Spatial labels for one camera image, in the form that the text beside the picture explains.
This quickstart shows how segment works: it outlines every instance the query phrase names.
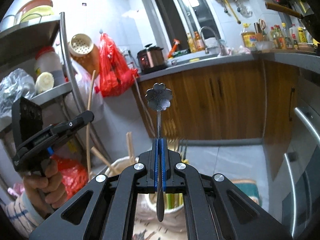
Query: human hand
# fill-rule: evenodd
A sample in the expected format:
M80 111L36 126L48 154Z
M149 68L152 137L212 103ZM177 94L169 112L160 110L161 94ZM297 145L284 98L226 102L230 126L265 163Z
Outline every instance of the human hand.
M43 218L45 218L50 211L41 199L37 189L41 189L47 194L45 202L50 204L54 209L61 207L67 200L66 188L61 182L62 175L58 171L58 163L55 160L50 161L44 174L45 177L35 174L23 177L25 193L36 211Z

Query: triangular cutout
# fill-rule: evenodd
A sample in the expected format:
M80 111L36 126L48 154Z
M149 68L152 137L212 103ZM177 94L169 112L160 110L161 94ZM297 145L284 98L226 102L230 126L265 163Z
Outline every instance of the triangular cutout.
M257 218L258 214L237 194L231 190L228 190L227 194L240 224L244 225Z
M93 191L87 191L80 198L78 198L67 210L65 210L61 217L62 219L74 224L79 225L85 210L87 209Z

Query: red plastic bag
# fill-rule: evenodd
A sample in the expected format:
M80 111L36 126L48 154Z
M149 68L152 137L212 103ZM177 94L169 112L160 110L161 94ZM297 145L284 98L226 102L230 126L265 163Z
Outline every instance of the red plastic bag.
M62 174L62 183L66 187L68 199L81 190L88 182L88 173L84 166L77 160L62 159L52 155L58 163L58 171Z
M129 89L138 76L129 69L114 41L103 33L100 37L100 91L103 97L119 96Z

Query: flower-shaped spoon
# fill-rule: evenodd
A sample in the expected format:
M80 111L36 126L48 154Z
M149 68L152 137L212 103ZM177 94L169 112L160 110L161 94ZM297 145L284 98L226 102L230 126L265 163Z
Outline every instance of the flower-shaped spoon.
M161 111L166 110L170 106L170 100L172 99L172 91L165 88L163 83L154 84L152 89L147 90L146 99L148 106L157 111L157 137L159 147L158 153L158 186L157 186L157 217L161 222L164 217L164 196L163 196L163 185L162 185L162 165L161 165Z

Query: wok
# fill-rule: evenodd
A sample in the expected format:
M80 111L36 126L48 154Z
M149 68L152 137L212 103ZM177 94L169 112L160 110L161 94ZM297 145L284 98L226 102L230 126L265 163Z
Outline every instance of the wok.
M320 41L320 23L318 22L318 19L314 14L303 16L302 14L294 10L291 10L287 7L284 7L275 3L269 3L269 2L266 2L266 8L273 11L286 13L293 17L297 17L302 21L303 25L306 27L310 35L317 41Z

